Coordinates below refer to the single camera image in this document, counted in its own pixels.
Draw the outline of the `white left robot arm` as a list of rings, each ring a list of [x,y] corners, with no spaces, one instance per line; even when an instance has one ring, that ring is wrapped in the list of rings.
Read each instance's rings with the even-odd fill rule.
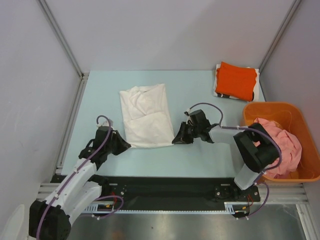
[[[117,156],[131,147],[110,126],[100,126],[95,137],[80,152],[72,171],[44,200],[35,200],[29,208],[29,236],[37,240],[66,240],[73,223],[94,201],[109,200],[108,213],[124,204],[115,195],[106,176],[97,174],[109,155]]]

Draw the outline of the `white t-shirt red graphic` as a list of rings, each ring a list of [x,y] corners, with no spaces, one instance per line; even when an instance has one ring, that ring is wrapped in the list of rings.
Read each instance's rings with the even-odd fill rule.
[[[134,86],[119,92],[125,139],[133,148],[172,145],[174,130],[166,86]]]

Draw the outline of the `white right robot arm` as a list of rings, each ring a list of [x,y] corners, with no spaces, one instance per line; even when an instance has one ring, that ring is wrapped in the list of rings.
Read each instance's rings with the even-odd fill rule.
[[[210,144],[228,144],[231,156],[237,164],[242,164],[230,188],[231,196],[242,201],[267,168],[282,156],[280,147],[260,123],[250,126],[222,126],[211,124],[200,109],[186,114],[172,144],[192,144],[200,138]]]

